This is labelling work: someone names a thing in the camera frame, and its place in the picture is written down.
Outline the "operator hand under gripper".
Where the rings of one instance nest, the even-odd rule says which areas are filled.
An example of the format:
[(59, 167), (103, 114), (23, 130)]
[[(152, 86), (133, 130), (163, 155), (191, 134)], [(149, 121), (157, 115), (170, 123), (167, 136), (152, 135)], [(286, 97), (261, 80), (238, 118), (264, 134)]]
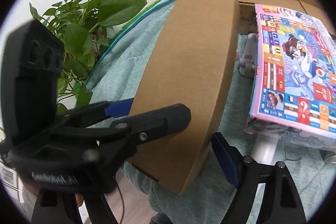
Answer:
[[(25, 189), (27, 191), (29, 191), (30, 193), (38, 196), (39, 195), (39, 192), (41, 191), (38, 187), (34, 186), (34, 185), (31, 185), (27, 182), (23, 182), (23, 186), (25, 187)], [(46, 192), (46, 193), (49, 193), (49, 194), (53, 194), (54, 196), (57, 196), (58, 194), (61, 194), (61, 192), (55, 192), (55, 191), (49, 191), (49, 190), (43, 190), (43, 192)], [(83, 205), (83, 202), (84, 202), (84, 198), (81, 194), (73, 194), (73, 193), (70, 193), (70, 196), (74, 197), (76, 199), (76, 204), (77, 204), (77, 207), (81, 207)]]

